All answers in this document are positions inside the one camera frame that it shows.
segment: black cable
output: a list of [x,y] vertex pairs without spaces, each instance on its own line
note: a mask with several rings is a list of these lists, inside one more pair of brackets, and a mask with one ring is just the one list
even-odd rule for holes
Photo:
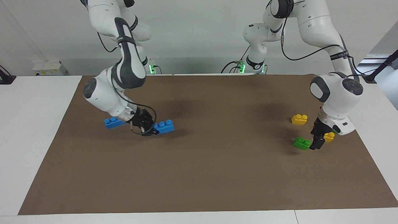
[[304,1],[295,2],[295,3],[293,3],[293,5],[298,4],[298,3],[302,3],[302,2],[305,2],[305,0]]
[[229,71],[229,73],[232,72],[232,69],[235,69],[235,71],[236,71],[236,69],[238,69],[238,68],[240,68],[240,66],[236,66],[236,67],[231,68],[231,70]]
[[373,72],[373,71],[375,71],[375,70],[376,70],[376,69],[372,69],[372,70],[369,70],[369,71],[364,72],[364,73]]
[[248,48],[246,49],[246,51],[243,53],[243,55],[242,55],[242,57],[240,58],[240,60],[243,59],[243,57],[245,56],[245,54],[247,53],[247,51],[249,50],[249,48],[250,48],[250,45],[248,46]]
[[392,53],[385,62],[383,62],[372,74],[367,76],[365,79],[368,82],[373,82],[376,78],[377,75],[381,73],[387,66],[391,65],[395,60],[398,59],[398,50],[396,50],[394,53]]
[[284,55],[287,59],[289,59],[289,60],[291,60],[291,61],[302,60],[302,59],[304,59],[304,58],[307,58],[307,57],[309,57],[309,56],[311,56],[311,55],[313,55],[313,54],[316,54],[316,53],[318,53],[319,51],[322,51],[322,50],[324,50],[324,49],[326,49],[326,48],[329,48],[329,47],[341,47],[341,46],[338,45],[338,44],[331,44],[331,45],[326,46],[326,47],[323,47],[323,48],[321,48],[321,49],[319,49],[319,50],[317,50],[317,51],[314,51],[314,52],[312,52],[311,54],[306,55],[306,56],[304,56],[304,57],[297,58],[297,59],[292,59],[292,58],[288,57],[288,56],[285,54],[285,51],[284,51],[284,49],[283,49],[283,44],[284,44],[284,41],[285,41],[285,26],[286,26],[286,22],[287,22],[287,17],[286,17],[286,19],[285,19],[285,23],[284,23],[283,28],[282,28],[282,34],[281,34],[281,48],[282,48],[282,53],[283,53],[283,55]]
[[360,71],[357,69],[357,67],[355,66],[354,57],[352,57],[352,56],[347,56],[347,57],[352,59],[352,66],[353,66],[354,69],[359,73],[359,75],[349,75],[349,76],[347,76],[347,77],[351,77],[351,76],[367,76],[367,74],[364,74],[364,73],[360,72]]
[[224,68],[221,70],[221,73],[224,72],[224,70],[228,67],[228,65],[233,64],[233,63],[237,64],[235,61],[231,61],[230,63],[228,63],[227,65],[224,66]]
[[266,69],[266,71],[265,71],[265,73],[264,73],[264,75],[266,75],[266,74],[267,74],[267,71],[268,71],[268,65],[264,65],[264,66],[267,66],[267,69]]
[[102,43],[102,46],[104,47],[104,49],[108,52],[108,53],[112,53],[112,52],[114,52],[117,48],[119,48],[119,46],[116,46],[113,50],[108,50],[106,47],[105,47],[105,44],[103,43],[103,41],[102,41],[102,38],[101,38],[101,36],[100,36],[100,34],[97,32],[97,34],[98,34],[98,37],[99,37],[99,40],[101,41],[101,43]]
[[141,136],[142,136],[142,135],[145,135],[145,134],[147,134],[147,133],[149,133],[149,132],[151,132],[151,131],[153,130],[153,126],[155,125],[156,120],[157,120],[157,118],[158,118],[158,115],[156,114],[155,109],[152,108],[152,107],[150,107],[150,106],[147,106],[147,105],[145,105],[145,104],[138,104],[138,103],[134,103],[134,102],[132,102],[132,101],[129,101],[129,100],[125,99],[124,97],[122,97],[122,95],[120,95],[119,91],[117,91],[117,89],[116,89],[116,87],[115,87],[115,84],[113,83],[113,78],[112,78],[112,77],[111,77],[111,83],[112,83],[112,86],[113,86],[113,89],[115,90],[115,92],[116,92],[116,93],[119,95],[119,97],[122,98],[124,101],[126,101],[126,102],[128,102],[128,103],[131,103],[131,104],[133,104],[133,105],[136,105],[136,106],[142,106],[142,107],[146,107],[146,108],[148,108],[148,109],[151,109],[151,110],[153,111],[154,115],[155,115],[154,123],[153,123],[152,127],[151,127],[148,131],[143,132],[143,133],[136,133],[133,129],[131,129],[131,131],[132,131],[134,134],[136,134],[136,135],[141,135]]
[[267,4],[267,6],[266,6],[265,8],[268,8],[268,7],[269,7],[269,5],[271,5],[271,3],[272,3],[272,0],[269,0],[269,2],[268,2],[268,4]]
[[163,75],[162,68],[161,68],[159,65],[155,65],[155,66],[153,66],[153,67],[154,67],[154,68],[159,68],[159,69],[160,69],[160,74]]
[[4,68],[4,67],[1,66],[1,65],[0,65],[0,67],[1,67],[2,69],[4,69],[4,71],[6,71],[6,72],[8,73],[9,76],[11,76],[10,72],[9,72],[6,68]]

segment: green led light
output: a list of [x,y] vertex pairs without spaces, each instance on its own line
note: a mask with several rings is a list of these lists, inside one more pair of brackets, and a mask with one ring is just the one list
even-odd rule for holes
[[156,70],[155,70],[155,68],[152,65],[149,65],[149,70],[150,70],[151,74],[155,74],[156,73]]
[[242,63],[242,65],[240,66],[240,69],[239,69],[239,73],[245,73],[245,69],[246,69],[246,65],[244,63]]

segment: yellow lego brick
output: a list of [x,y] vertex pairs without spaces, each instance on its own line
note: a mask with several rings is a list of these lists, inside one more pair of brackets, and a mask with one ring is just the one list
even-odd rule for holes
[[300,115],[296,114],[292,117],[292,124],[300,124],[300,125],[305,125],[307,123],[307,115]]
[[324,139],[326,142],[331,142],[334,139],[335,134],[333,132],[326,133]]

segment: cable connector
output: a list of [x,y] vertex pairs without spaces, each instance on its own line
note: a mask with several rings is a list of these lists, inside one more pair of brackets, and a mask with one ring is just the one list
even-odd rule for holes
[[152,67],[153,68],[159,68],[160,69],[160,74],[163,74],[162,68],[159,65],[153,65]]
[[245,69],[246,69],[246,64],[244,61],[239,61],[237,63],[238,65],[236,66],[237,68],[239,68],[239,73],[245,73]]
[[281,34],[281,46],[283,47],[283,44],[285,43],[285,34],[284,34],[284,31],[282,31],[282,34]]

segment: blue lego brick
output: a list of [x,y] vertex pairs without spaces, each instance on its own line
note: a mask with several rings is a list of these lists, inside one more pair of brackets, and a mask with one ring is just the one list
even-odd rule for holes
[[172,120],[167,120],[166,122],[161,121],[159,122],[159,124],[155,124],[153,128],[158,130],[159,134],[164,134],[174,131],[174,125]]
[[104,121],[105,127],[107,129],[117,128],[119,126],[125,125],[126,122],[116,119],[115,117],[111,117],[111,119],[105,119]]

